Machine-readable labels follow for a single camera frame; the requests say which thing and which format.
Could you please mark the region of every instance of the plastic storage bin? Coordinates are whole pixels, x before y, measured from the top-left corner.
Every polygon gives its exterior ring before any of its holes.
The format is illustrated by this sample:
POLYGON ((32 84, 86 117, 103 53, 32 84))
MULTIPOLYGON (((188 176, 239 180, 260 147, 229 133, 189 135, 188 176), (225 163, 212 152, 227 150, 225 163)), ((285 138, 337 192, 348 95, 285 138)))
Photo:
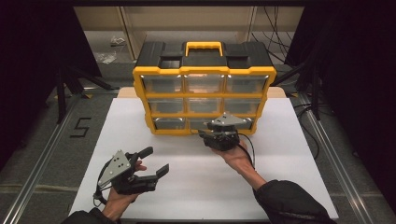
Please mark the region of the plastic storage bin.
POLYGON ((150 98, 148 104, 152 113, 183 113, 183 98, 150 98))
POLYGON ((224 99, 224 111, 229 114, 256 114, 262 99, 224 99))
POLYGON ((141 76, 146 92, 181 92, 181 75, 141 76))
POLYGON ((260 42, 144 43, 133 71, 134 88, 154 134, 186 135, 231 113, 253 134, 276 70, 260 42))
POLYGON ((215 118, 198 118, 198 119, 189 119, 190 129, 191 130, 206 130, 206 124, 212 121, 215 118))
POLYGON ((188 98, 187 108, 191 113, 220 113, 220 98, 188 98))
POLYGON ((227 76, 227 92, 262 92, 268 76, 227 76))
POLYGON ((153 122, 158 130, 184 130, 186 126, 183 118, 154 118, 153 122))
POLYGON ((190 74, 185 76, 186 92, 209 93, 221 92, 223 87, 222 75, 190 74))

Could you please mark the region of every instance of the floor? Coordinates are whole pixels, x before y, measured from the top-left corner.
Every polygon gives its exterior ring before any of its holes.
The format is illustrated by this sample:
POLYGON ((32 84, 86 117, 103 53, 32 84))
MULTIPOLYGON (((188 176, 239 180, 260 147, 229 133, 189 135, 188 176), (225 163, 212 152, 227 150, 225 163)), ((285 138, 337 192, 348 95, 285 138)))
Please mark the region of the floor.
MULTIPOLYGON (((113 37, 123 38, 122 33, 87 33, 87 37, 102 71, 102 80, 117 87, 133 86, 131 73, 134 65, 127 48, 123 45, 109 46, 113 37), (108 64, 103 63, 104 57, 109 57, 113 61, 108 64)), ((256 38, 266 41, 259 34, 256 35, 256 38)), ((275 47, 272 50, 275 55, 282 57, 280 50, 276 50, 275 47)), ((272 59, 280 76, 290 69, 283 65, 279 59, 275 57, 272 59)), ((293 105, 301 105, 304 100, 309 101, 309 92, 295 91, 293 84, 296 78, 292 77, 281 83, 280 86, 288 94, 293 105)), ((46 162, 42 176, 38 178, 37 184, 34 186, 30 200, 22 208, 23 212, 19 217, 19 223, 60 223, 68 216, 105 122, 106 113, 112 99, 117 97, 116 91, 103 91, 86 80, 81 80, 81 82, 86 88, 86 94, 83 97, 67 94, 69 96, 67 104, 73 107, 69 109, 70 113, 67 122, 62 127, 59 140, 49 144, 49 139, 53 137, 51 135, 57 128, 58 118, 54 91, 48 98, 47 105, 42 108, 39 119, 29 130, 29 134, 24 140, 24 146, 15 151, 1 171, 0 218, 2 220, 6 218, 7 210, 16 200, 22 186, 30 178, 41 153, 49 147, 52 147, 52 151, 49 154, 48 162, 46 162), (79 127, 88 127, 88 131, 76 129, 78 122, 79 127)), ((349 144, 336 115, 326 105, 326 99, 323 96, 320 97, 320 102, 320 124, 324 127, 333 150, 345 168, 346 176, 349 177, 352 187, 362 199, 363 207, 370 220, 368 222, 361 221, 361 215, 356 213, 356 206, 353 206, 353 203, 348 199, 339 174, 334 171, 329 153, 315 133, 315 122, 310 119, 309 113, 303 113, 301 123, 305 137, 312 149, 313 156, 319 152, 316 163, 338 211, 340 218, 337 223, 396 223, 395 214, 361 164, 359 155, 353 153, 353 147, 349 144)), ((296 107, 296 115, 298 116, 303 109, 303 106, 296 107)))

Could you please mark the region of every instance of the clear plastic drawer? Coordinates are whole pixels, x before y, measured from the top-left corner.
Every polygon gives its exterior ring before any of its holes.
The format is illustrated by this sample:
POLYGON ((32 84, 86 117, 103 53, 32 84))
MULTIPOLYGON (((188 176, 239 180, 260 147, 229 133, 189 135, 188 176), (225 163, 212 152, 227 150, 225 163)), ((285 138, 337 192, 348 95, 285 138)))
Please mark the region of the clear plastic drawer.
POLYGON ((223 78, 216 74, 189 74, 185 76, 186 91, 194 93, 221 92, 223 78))
POLYGON ((183 113, 183 98, 150 98, 148 104, 152 113, 183 113))
POLYGON ((244 124, 236 124, 235 128, 237 130, 242 130, 242 129, 249 130, 249 129, 251 129, 251 125, 253 125, 254 119, 253 118, 243 118, 243 119, 246 121, 246 123, 244 123, 244 124))
POLYGON ((227 76, 227 92, 259 93, 262 92, 268 76, 227 76))
POLYGON ((256 114, 262 99, 224 99, 224 111, 230 114, 256 114))
POLYGON ((182 130, 186 127, 186 120, 183 118, 155 118, 153 122, 158 130, 182 130))
POLYGON ((190 129, 192 130, 207 130, 207 123, 215 118, 197 118, 189 119, 190 129))
POLYGON ((220 98, 188 98, 188 111, 194 113, 219 113, 220 98))
POLYGON ((148 93, 181 92, 181 76, 141 76, 148 93))

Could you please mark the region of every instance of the white table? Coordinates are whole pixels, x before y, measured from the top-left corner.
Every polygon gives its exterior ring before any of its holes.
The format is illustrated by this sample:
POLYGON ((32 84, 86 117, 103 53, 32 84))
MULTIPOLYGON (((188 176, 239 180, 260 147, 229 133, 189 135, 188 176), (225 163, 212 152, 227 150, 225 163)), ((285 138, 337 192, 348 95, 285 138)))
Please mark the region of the white table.
MULTIPOLYGON (((143 162, 152 175, 166 163, 170 171, 157 189, 139 196, 122 218, 135 221, 263 221, 251 187, 198 135, 153 135, 140 99, 114 99, 107 114, 71 213, 92 209, 92 194, 103 165, 118 150, 137 152, 152 146, 143 162)), ((268 99, 257 132, 250 136, 256 169, 267 181, 286 179, 301 185, 338 218, 289 99, 268 99)))

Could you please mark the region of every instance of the black jacket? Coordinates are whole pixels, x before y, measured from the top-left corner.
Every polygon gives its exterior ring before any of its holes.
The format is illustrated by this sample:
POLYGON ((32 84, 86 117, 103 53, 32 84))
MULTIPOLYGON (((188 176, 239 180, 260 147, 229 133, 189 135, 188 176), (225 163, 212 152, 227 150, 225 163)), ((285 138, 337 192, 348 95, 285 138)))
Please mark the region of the black jacket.
MULTIPOLYGON (((253 190, 259 205, 265 210, 274 224, 314 224, 335 223, 329 218, 326 209, 308 192, 290 181, 272 180, 253 190)), ((63 224, 114 223, 97 208, 90 213, 79 211, 68 217, 63 224)))

